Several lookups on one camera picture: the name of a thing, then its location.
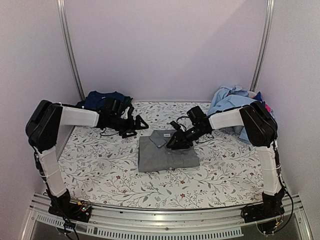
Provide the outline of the grey button-up shirt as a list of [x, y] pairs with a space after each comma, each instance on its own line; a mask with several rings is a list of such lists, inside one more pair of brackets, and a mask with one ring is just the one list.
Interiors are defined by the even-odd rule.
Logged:
[[175, 131], [154, 130], [150, 136], [141, 136], [138, 146], [138, 171], [140, 173], [178, 168], [195, 168], [200, 159], [193, 148], [171, 150], [166, 147]]

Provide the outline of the right robot arm white sleeves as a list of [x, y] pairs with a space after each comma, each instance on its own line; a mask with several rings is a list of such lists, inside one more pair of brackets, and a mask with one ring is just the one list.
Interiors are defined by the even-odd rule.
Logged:
[[213, 130], [244, 127], [249, 142], [256, 148], [263, 177], [262, 201], [264, 205], [279, 205], [285, 195], [280, 181], [281, 163], [277, 145], [278, 125], [259, 101], [205, 115], [196, 106], [187, 112], [193, 127], [187, 130], [188, 142], [198, 140]]

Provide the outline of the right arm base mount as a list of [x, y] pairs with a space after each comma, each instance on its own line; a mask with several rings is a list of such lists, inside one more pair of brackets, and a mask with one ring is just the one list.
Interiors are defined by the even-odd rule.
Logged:
[[270, 221], [264, 221], [257, 225], [257, 229], [264, 235], [274, 234], [280, 225], [283, 214], [285, 213], [281, 194], [267, 195], [262, 194], [262, 203], [248, 204], [241, 209], [240, 216], [245, 223], [257, 222], [273, 218]]

